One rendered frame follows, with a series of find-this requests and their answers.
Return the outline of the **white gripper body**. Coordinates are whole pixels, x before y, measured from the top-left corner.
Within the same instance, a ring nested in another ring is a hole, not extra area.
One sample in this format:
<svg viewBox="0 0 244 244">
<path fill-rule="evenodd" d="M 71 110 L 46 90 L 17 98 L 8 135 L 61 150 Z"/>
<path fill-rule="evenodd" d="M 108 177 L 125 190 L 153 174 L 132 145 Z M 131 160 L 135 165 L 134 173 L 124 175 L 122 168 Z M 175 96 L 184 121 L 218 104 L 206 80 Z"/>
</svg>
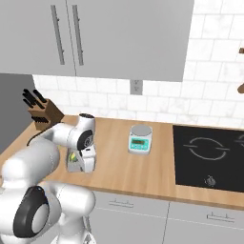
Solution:
<svg viewBox="0 0 244 244">
<path fill-rule="evenodd" d="M 84 173 L 91 173 L 95 170 L 95 163 L 96 163 L 96 158 L 95 157 L 87 157 L 87 158 L 82 158 L 81 160 L 81 171 Z"/>
</svg>

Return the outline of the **white teal kitchen scale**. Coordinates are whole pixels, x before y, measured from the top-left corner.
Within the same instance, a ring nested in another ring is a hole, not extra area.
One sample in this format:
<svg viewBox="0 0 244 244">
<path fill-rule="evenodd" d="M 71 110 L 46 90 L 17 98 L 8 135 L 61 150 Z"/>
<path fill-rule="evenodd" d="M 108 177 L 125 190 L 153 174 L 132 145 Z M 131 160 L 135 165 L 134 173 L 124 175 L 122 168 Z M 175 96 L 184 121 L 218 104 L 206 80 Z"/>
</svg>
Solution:
<svg viewBox="0 0 244 244">
<path fill-rule="evenodd" d="M 153 128 L 143 124 L 133 125 L 128 137 L 128 152 L 148 155 L 153 141 Z"/>
</svg>

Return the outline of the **wooden knife block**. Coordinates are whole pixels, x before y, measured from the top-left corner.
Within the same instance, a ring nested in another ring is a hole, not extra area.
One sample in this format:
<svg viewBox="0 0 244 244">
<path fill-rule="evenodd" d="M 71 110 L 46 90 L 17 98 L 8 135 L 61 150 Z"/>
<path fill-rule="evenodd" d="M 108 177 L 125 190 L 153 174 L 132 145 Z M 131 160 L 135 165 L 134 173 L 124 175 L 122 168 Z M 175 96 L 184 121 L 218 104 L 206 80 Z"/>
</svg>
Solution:
<svg viewBox="0 0 244 244">
<path fill-rule="evenodd" d="M 38 91 L 30 92 L 23 89 L 23 101 L 29 106 L 28 112 L 38 131 L 43 131 L 51 126 L 59 123 L 64 114 L 56 107 L 56 105 L 48 98 L 44 98 Z"/>
</svg>

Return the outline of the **grey drawer front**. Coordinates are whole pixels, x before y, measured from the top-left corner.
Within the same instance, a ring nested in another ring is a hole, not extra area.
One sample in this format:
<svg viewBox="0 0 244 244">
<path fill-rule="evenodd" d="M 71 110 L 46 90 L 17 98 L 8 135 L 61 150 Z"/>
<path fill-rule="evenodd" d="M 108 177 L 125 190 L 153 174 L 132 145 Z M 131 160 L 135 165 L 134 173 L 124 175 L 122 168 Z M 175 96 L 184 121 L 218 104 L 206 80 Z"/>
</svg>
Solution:
<svg viewBox="0 0 244 244">
<path fill-rule="evenodd" d="M 206 215 L 210 214 L 211 212 L 213 212 L 215 215 L 227 214 L 229 217 L 234 218 L 235 223 L 207 219 Z M 171 202 L 168 218 L 173 220 L 187 221 L 191 223 L 244 230 L 244 211 Z"/>
<path fill-rule="evenodd" d="M 96 197 L 96 208 L 106 209 L 130 214 L 143 214 L 165 218 L 167 216 L 169 202 L 165 200 L 151 199 L 138 196 L 130 196 L 116 193 L 94 192 Z M 109 201 L 115 200 L 133 203 L 133 208 L 125 208 L 109 205 Z"/>
</svg>

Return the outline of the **grey lower cupboard door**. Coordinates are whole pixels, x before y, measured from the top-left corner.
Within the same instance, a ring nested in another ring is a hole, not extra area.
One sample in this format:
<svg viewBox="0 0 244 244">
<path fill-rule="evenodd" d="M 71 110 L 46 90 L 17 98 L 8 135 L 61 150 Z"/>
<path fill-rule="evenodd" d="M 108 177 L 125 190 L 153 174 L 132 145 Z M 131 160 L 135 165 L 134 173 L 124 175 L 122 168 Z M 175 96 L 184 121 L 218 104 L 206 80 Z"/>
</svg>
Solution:
<svg viewBox="0 0 244 244">
<path fill-rule="evenodd" d="M 97 244 L 162 244 L 166 219 L 95 208 L 90 224 Z"/>
<path fill-rule="evenodd" d="M 244 230 L 169 219 L 164 244 L 244 244 Z"/>
</svg>

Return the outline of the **grey cupboard door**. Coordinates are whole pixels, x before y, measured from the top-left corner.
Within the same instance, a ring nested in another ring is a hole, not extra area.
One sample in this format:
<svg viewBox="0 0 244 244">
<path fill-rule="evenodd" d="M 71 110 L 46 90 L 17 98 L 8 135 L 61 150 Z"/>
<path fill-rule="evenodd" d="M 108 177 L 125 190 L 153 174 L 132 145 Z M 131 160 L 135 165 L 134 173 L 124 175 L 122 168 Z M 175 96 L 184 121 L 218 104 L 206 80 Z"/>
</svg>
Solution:
<svg viewBox="0 0 244 244">
<path fill-rule="evenodd" d="M 162 244 L 166 219 L 95 208 L 90 224 L 97 244 Z"/>
<path fill-rule="evenodd" d="M 65 65 L 59 61 L 51 5 Z M 0 0 L 0 73 L 75 75 L 66 0 Z"/>
<path fill-rule="evenodd" d="M 67 0 L 80 77 L 181 82 L 194 0 Z M 72 5 L 84 65 L 79 66 Z"/>
<path fill-rule="evenodd" d="M 244 244 L 244 230 L 169 219 L 164 244 Z"/>
</svg>

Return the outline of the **grey fridge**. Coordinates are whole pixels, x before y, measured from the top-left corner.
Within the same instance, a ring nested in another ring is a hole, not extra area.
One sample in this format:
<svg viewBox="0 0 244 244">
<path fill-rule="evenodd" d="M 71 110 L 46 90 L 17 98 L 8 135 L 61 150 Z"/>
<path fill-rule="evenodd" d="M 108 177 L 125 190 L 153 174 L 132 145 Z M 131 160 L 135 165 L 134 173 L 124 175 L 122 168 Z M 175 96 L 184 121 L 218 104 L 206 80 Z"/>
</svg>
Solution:
<svg viewBox="0 0 244 244">
<path fill-rule="evenodd" d="M 0 154 L 31 123 L 23 89 L 35 89 L 30 74 L 0 73 Z"/>
</svg>

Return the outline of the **black hob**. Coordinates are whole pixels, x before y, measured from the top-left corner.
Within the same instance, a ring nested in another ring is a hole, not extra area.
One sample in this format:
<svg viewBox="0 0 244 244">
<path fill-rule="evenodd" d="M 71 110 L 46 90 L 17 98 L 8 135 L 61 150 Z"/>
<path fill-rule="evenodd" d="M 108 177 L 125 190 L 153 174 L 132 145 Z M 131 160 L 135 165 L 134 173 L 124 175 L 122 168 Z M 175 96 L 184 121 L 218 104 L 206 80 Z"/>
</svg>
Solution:
<svg viewBox="0 0 244 244">
<path fill-rule="evenodd" d="M 244 131 L 173 125 L 175 184 L 244 193 Z"/>
</svg>

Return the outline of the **grey upper cupboard door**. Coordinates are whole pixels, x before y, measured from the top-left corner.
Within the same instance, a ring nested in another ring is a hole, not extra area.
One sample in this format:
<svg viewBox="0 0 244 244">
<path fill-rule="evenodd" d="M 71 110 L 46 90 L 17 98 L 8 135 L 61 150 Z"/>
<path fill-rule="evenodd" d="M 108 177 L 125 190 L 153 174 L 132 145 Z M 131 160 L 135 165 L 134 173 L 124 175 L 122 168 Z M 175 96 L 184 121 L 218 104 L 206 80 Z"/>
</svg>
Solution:
<svg viewBox="0 0 244 244">
<path fill-rule="evenodd" d="M 65 65 L 59 61 L 51 5 Z M 66 0 L 0 0 L 0 73 L 75 75 Z"/>
<path fill-rule="evenodd" d="M 181 82 L 194 0 L 67 0 L 80 77 Z M 79 66 L 72 5 L 84 65 Z"/>
</svg>

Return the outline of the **grey wall socket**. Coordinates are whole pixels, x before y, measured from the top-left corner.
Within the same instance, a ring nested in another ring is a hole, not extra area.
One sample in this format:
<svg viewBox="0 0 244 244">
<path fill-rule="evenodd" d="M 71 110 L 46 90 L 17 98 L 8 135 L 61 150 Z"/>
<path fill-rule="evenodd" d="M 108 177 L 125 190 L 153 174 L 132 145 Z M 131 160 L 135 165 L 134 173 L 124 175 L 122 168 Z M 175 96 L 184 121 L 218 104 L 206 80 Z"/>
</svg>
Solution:
<svg viewBox="0 0 244 244">
<path fill-rule="evenodd" d="M 143 91 L 143 81 L 142 80 L 131 80 L 130 81 L 130 94 L 141 95 Z"/>
</svg>

